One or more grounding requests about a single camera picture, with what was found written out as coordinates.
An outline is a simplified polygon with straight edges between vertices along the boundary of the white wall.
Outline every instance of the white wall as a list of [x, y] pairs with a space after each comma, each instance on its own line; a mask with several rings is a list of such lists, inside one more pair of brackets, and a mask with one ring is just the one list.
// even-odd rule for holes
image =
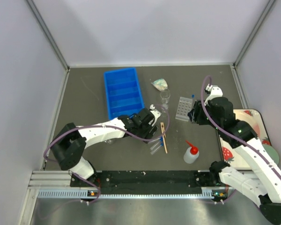
[[268, 0], [34, 0], [70, 66], [234, 62]]
[[65, 71], [23, 0], [0, 1], [0, 225], [40, 169]]
[[260, 28], [238, 71], [249, 105], [261, 112], [281, 161], [281, 0]]

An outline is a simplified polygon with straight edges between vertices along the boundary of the green circle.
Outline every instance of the green circle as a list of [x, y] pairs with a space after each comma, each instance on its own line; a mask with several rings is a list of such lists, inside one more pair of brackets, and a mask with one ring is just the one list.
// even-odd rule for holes
[[272, 158], [272, 160], [278, 165], [280, 157], [277, 151], [271, 145], [263, 144], [262, 146], [264, 147], [268, 155]]

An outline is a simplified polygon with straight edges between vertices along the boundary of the strawberry print tray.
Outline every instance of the strawberry print tray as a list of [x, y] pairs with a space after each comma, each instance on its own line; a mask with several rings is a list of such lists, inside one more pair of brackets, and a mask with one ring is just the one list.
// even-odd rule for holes
[[[260, 113], [254, 109], [235, 109], [236, 119], [244, 120], [255, 130], [262, 144], [271, 145]], [[246, 161], [220, 138], [222, 159], [237, 170], [251, 170]]]

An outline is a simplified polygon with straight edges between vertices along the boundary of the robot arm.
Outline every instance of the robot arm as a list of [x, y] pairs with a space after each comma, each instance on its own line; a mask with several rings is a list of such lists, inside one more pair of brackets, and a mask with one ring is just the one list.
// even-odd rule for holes
[[[82, 157], [83, 151], [93, 144], [128, 136], [122, 130], [107, 126], [118, 127], [140, 138], [150, 139], [158, 129], [155, 124], [160, 115], [161, 113], [154, 106], [151, 106], [150, 110], [144, 108], [131, 117], [122, 115], [108, 122], [97, 124], [99, 126], [97, 128], [86, 128], [71, 132], [53, 145], [51, 151], [61, 170], [69, 170], [87, 180], [96, 171], [92, 164]], [[75, 127], [74, 123], [67, 124], [55, 138]]]
[[[252, 127], [245, 121], [236, 120], [233, 113], [233, 104], [227, 98], [222, 97], [221, 89], [217, 86], [208, 85], [205, 92], [209, 96], [204, 105], [216, 124], [257, 149], [257, 152], [254, 152], [249, 147], [218, 130], [220, 137], [228, 142], [249, 164], [259, 181], [250, 179], [223, 161], [212, 163], [210, 167], [211, 177], [214, 178], [215, 183], [224, 183], [234, 187], [251, 199], [271, 223], [280, 224], [281, 170], [267, 154]], [[188, 116], [194, 123], [213, 126], [206, 117], [200, 101], [195, 102], [194, 108], [188, 113]]]

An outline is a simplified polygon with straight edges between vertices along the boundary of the white plastic bottle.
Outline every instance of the white plastic bottle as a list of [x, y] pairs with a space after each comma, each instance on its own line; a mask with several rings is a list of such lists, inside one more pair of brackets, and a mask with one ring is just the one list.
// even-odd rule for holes
[[199, 150], [196, 146], [193, 146], [188, 141], [186, 142], [189, 144], [190, 147], [186, 150], [183, 159], [186, 163], [191, 164], [196, 161], [196, 159], [199, 157]]

